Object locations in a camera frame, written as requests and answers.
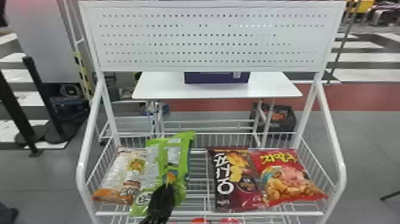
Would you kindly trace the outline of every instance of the white floor stripe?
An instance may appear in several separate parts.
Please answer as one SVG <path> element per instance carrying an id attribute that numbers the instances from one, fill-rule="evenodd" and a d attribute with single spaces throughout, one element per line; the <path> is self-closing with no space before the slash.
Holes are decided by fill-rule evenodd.
<path id="1" fill-rule="evenodd" d="M 17 39 L 17 34 L 15 33 L 10 33 L 4 36 L 0 36 L 0 45 L 3 45 L 5 43 L 8 43 L 10 41 L 16 40 Z"/>
<path id="2" fill-rule="evenodd" d="M 394 33 L 377 33 L 377 35 L 382 36 L 384 38 L 391 39 L 393 41 L 400 42 L 400 36 Z"/>
<path id="3" fill-rule="evenodd" d="M 22 63 L 22 58 L 25 57 L 25 53 L 12 53 L 4 58 L 0 59 L 0 62 L 5 63 Z"/>
<path id="4" fill-rule="evenodd" d="M 333 48 L 340 48 L 341 44 L 342 43 L 340 41 L 336 41 L 333 44 Z M 372 42 L 356 41 L 356 42 L 346 42 L 344 48 L 383 48 L 383 47 Z"/>
<path id="5" fill-rule="evenodd" d="M 22 107 L 28 106 L 44 106 L 42 98 L 39 95 L 39 92 L 36 91 L 27 91 L 27 92 L 14 92 L 14 95 L 18 97 L 18 103 Z"/>
<path id="6" fill-rule="evenodd" d="M 1 72 L 8 83 L 33 82 L 26 69 L 2 69 Z"/>
<path id="7" fill-rule="evenodd" d="M 65 146 L 68 144 L 68 142 L 63 142 L 60 144 L 50 144 L 49 142 L 37 142 L 35 143 L 36 148 L 40 150 L 45 150 L 45 149 L 63 149 Z"/>
<path id="8" fill-rule="evenodd" d="M 337 53 L 331 53 L 328 61 L 335 61 Z M 399 53 L 343 53 L 339 57 L 341 62 L 400 62 Z"/>
<path id="9" fill-rule="evenodd" d="M 29 123 L 33 125 L 44 125 L 48 122 L 48 120 L 30 120 Z M 20 131 L 12 120 L 0 120 L 0 143 L 13 143 L 14 137 Z M 49 144 L 47 142 L 37 142 L 37 148 L 46 149 L 46 148 L 64 148 L 67 145 L 67 142 L 63 142 L 61 144 Z"/>
<path id="10" fill-rule="evenodd" d="M 400 82 L 398 69 L 335 69 L 341 82 Z"/>
<path id="11" fill-rule="evenodd" d="M 336 38 L 344 38 L 344 37 L 345 37 L 345 33 L 337 33 L 336 34 Z M 349 33 L 349 35 L 347 36 L 347 39 L 358 39 L 358 36 L 354 36 Z"/>

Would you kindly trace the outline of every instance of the red floor strip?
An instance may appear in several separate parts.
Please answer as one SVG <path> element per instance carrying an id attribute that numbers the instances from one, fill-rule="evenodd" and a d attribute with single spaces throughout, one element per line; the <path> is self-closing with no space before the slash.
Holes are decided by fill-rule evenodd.
<path id="1" fill-rule="evenodd" d="M 277 104 L 303 110 L 310 84 L 297 84 L 303 97 L 277 99 Z M 399 111 L 400 83 L 344 83 L 325 86 L 331 110 Z M 188 99 L 166 101 L 171 111 L 246 111 L 256 99 Z"/>

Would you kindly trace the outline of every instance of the perforated white panel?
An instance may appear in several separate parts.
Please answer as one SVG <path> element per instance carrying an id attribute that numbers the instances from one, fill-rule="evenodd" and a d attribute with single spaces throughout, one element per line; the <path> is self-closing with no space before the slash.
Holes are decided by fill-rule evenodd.
<path id="1" fill-rule="evenodd" d="M 85 1 L 80 6 L 103 71 L 318 71 L 344 3 Z"/>

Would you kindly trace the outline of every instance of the dark snack bag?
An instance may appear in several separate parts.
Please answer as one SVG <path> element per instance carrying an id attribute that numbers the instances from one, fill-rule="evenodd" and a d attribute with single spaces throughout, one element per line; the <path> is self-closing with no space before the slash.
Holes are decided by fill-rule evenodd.
<path id="1" fill-rule="evenodd" d="M 264 205 L 248 163 L 247 149 L 212 148 L 208 153 L 214 165 L 216 211 L 238 212 Z"/>
<path id="2" fill-rule="evenodd" d="M 264 202 L 275 206 L 284 201 L 327 198 L 308 178 L 292 148 L 249 151 L 265 191 Z"/>

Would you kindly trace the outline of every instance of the wire basket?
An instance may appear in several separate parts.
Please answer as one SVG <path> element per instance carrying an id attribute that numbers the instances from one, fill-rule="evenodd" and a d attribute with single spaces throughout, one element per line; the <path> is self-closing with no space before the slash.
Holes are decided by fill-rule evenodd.
<path id="1" fill-rule="evenodd" d="M 266 146 L 268 148 L 289 148 L 294 135 L 296 133 L 268 133 Z M 126 147 L 144 148 L 145 141 L 155 136 L 150 133 L 132 133 L 122 137 L 121 141 Z M 267 209 L 240 213 L 215 212 L 213 169 L 206 148 L 216 146 L 252 148 L 254 144 L 253 133 L 196 133 L 190 155 L 190 181 L 187 187 L 186 199 L 174 209 L 170 222 L 189 223 L 194 217 L 207 217 L 208 220 L 216 220 L 229 216 L 241 219 L 242 222 L 246 223 L 249 223 L 250 220 L 257 223 L 255 221 L 257 219 L 263 219 L 263 223 L 300 223 L 299 217 L 301 216 L 323 216 L 329 199 L 282 203 Z M 91 194 L 100 186 L 102 178 L 112 165 L 116 155 L 115 149 L 116 146 L 111 138 L 87 179 L 86 185 Z M 299 161 L 305 167 L 310 179 L 326 192 L 329 197 L 333 195 L 335 193 L 334 183 L 304 140 L 302 140 L 297 153 Z M 110 223 L 120 223 L 122 221 L 123 223 L 135 223 L 140 222 L 142 218 L 129 218 L 129 206 L 110 203 L 95 203 L 95 205 L 95 214 L 102 217 L 108 216 L 111 219 Z"/>

